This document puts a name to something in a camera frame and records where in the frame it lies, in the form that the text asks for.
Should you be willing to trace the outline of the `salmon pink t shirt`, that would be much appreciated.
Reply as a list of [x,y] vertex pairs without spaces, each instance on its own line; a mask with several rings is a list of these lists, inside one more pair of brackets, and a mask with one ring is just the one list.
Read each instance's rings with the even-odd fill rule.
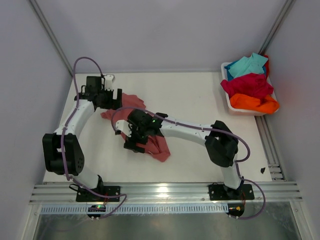
[[[144,101],[134,94],[122,93],[122,106],[146,109]],[[115,117],[113,118],[114,122],[118,120],[127,120],[128,115],[132,110],[133,109],[120,110],[115,114]],[[162,163],[171,156],[166,139],[162,136],[149,136],[146,145],[138,143],[137,146],[144,148],[145,154],[150,155],[152,158]]]

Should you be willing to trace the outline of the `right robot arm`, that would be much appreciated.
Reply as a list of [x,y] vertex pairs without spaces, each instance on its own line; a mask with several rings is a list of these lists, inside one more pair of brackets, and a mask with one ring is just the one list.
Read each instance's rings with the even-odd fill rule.
[[165,113],[152,114],[133,109],[127,120],[118,120],[115,126],[125,134],[124,147],[136,153],[145,152],[138,144],[146,145],[148,137],[173,137],[205,147],[211,162],[221,168],[225,195],[235,200],[243,194],[244,181],[236,167],[239,141],[222,121],[217,120],[212,125],[192,125]]

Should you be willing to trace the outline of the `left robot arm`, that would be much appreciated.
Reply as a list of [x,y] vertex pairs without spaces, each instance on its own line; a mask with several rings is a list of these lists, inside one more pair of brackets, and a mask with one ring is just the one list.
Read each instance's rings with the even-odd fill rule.
[[101,201],[108,196],[102,177],[85,166],[85,156],[78,138],[96,109],[122,107],[122,90],[113,89],[115,76],[87,76],[86,84],[76,87],[72,110],[63,123],[42,138],[45,168],[65,176],[77,186],[84,201]]

